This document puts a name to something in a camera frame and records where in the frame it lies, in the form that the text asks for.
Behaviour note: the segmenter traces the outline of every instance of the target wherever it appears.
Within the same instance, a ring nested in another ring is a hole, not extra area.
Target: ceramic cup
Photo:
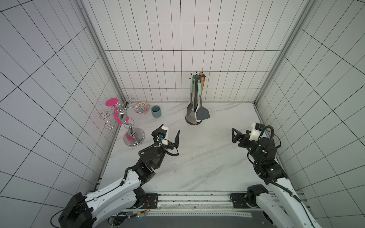
[[[158,105],[155,105],[151,108],[152,116],[157,118],[161,116],[161,108]]]

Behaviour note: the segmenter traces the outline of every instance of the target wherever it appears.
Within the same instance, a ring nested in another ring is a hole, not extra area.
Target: spatula
[[[187,108],[187,115],[189,115],[191,113],[191,111],[193,110],[193,101],[192,101],[192,97],[193,96],[193,76],[191,76],[191,80],[190,80],[190,101],[188,104],[188,108]]]
[[[205,120],[210,118],[208,109],[203,107],[203,103],[201,101],[201,84],[200,80],[198,81],[198,93],[199,93],[199,104],[198,108],[195,112],[195,118],[196,120]]]

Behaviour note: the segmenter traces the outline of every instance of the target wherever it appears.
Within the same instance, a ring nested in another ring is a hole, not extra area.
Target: black cable
[[[308,215],[307,210],[306,210],[306,208],[304,207],[303,203],[302,203],[302,202],[300,202],[300,204],[301,204],[301,206],[303,207],[304,211],[306,212],[306,215],[307,215],[307,217],[308,217],[309,221],[311,222],[312,227],[314,227],[314,225],[313,225],[313,223],[312,223],[312,220],[311,220],[311,218],[309,218],[309,215]]]
[[[176,154],[173,154],[173,153],[170,153],[170,152],[168,152],[167,150],[165,150],[165,152],[168,154],[168,155],[171,155],[171,156],[179,156],[180,154],[179,154],[179,151],[178,151],[178,149],[177,149],[177,147],[175,146],[175,144],[173,143],[173,142],[171,142],[171,141],[169,141],[169,140],[167,140],[167,139],[165,139],[167,142],[169,142],[169,143],[171,143],[175,148],[176,148]]]
[[[146,150],[148,150],[148,149],[150,149],[150,148],[152,148],[152,147],[154,147],[154,146],[158,145],[160,142],[161,142],[161,140],[158,140],[158,141],[157,141],[157,142],[155,142],[154,144],[152,144],[152,145],[150,145],[150,146],[148,146],[148,147],[146,147],[146,148],[144,148],[144,149],[140,150],[140,151],[138,152],[138,155],[139,155],[139,156],[141,156],[141,154],[142,154],[143,152],[145,152]]]
[[[128,167],[128,168],[126,168],[126,171],[125,171],[125,173],[124,173],[124,178],[123,178],[124,180],[127,178],[127,173],[128,173],[128,170],[130,170],[130,169],[132,169],[132,167]],[[112,190],[110,190],[110,191],[108,191],[108,192],[106,192],[106,193],[104,193],[104,194],[102,194],[102,195],[100,195],[100,196],[97,196],[97,197],[96,197],[96,199],[97,199],[97,198],[99,198],[99,197],[102,197],[102,196],[104,196],[104,195],[106,195],[106,194],[108,194],[108,193],[110,193],[110,192],[112,192],[112,191],[114,191],[115,189],[117,189],[117,188],[121,187],[123,184],[124,184],[124,181],[122,180],[122,182],[120,183],[120,185],[116,186],[116,187],[115,187],[115,188],[113,188]],[[64,211],[64,210],[66,210],[66,209],[68,209],[68,208],[73,208],[73,207],[75,207],[75,206],[83,205],[83,204],[88,203],[88,202],[91,202],[91,201],[93,201],[93,200],[94,200],[94,199],[91,199],[91,200],[88,200],[88,201],[86,201],[86,202],[79,203],[79,204],[75,204],[75,205],[73,205],[73,206],[69,206],[69,207],[67,207],[67,208],[64,208],[64,209],[60,210],[59,212],[57,212],[56,214],[54,214],[54,215],[51,217],[51,220],[50,220],[51,226],[53,226],[53,227],[55,227],[55,228],[61,228],[61,227],[57,227],[57,226],[53,225],[53,223],[52,223],[52,219],[53,219],[53,217],[54,217],[54,216],[56,216],[58,213],[60,213],[60,212],[62,212],[62,211]]]
[[[119,225],[121,225],[126,219],[127,219],[127,214],[128,214],[128,212],[119,212],[116,216],[113,216],[113,217],[109,217],[109,218],[107,218],[107,222],[109,223],[109,225],[111,225],[112,227],[116,227],[116,226],[119,226]],[[110,222],[109,222],[109,220],[110,220],[110,218],[112,218],[113,219],[113,224],[111,224]]]
[[[267,150],[268,150],[268,148],[270,147],[270,145],[271,145],[271,142],[273,141],[273,139],[274,139],[274,128],[272,127],[272,126],[270,126],[270,125],[267,125],[267,126],[265,126],[264,128],[263,128],[263,130],[262,130],[262,132],[264,132],[266,129],[270,129],[271,130],[271,134],[270,134],[270,140],[269,140],[269,142],[268,142],[268,145],[266,146],[266,148],[265,148],[265,152],[267,152]]]
[[[277,139],[279,140],[279,145],[277,145],[276,146],[276,148],[278,149],[279,147],[281,147],[281,140],[280,140],[280,138],[277,136],[277,135],[275,135],[276,137],[277,137]]]
[[[251,162],[251,164],[253,164],[253,162],[250,160],[250,158],[249,158],[249,152],[247,152],[247,159]]]

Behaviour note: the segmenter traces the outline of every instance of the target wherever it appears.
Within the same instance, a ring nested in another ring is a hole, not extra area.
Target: round metal base
[[[145,132],[137,127],[134,127],[134,134],[133,135],[129,135],[130,131],[128,130],[124,137],[124,143],[129,146],[129,147],[136,147],[138,145],[140,145],[141,143],[143,143],[144,139],[145,139]]]
[[[199,121],[199,122],[196,121],[194,112],[192,112],[192,114],[189,114],[189,116],[186,115],[185,116],[185,121],[190,125],[198,125],[202,122],[202,120]]]

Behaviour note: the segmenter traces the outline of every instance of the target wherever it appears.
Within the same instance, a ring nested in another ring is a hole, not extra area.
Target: marble countertop
[[[137,114],[130,110],[128,115],[135,126],[144,130],[146,138],[136,148],[123,142],[127,129],[121,127],[107,163],[100,188],[123,176],[127,167],[134,165],[138,151],[153,143],[151,133],[160,125],[169,127],[168,139],[174,141],[180,131],[179,156],[166,155],[156,175],[145,185],[146,192],[173,191],[246,191],[247,187],[264,184],[257,177],[247,160],[247,150],[232,143],[231,129],[241,132],[251,130],[252,122],[259,118],[251,103],[204,103],[210,119],[200,125],[189,125],[185,121],[185,103],[150,103],[161,107],[162,115],[154,118],[149,111]]]

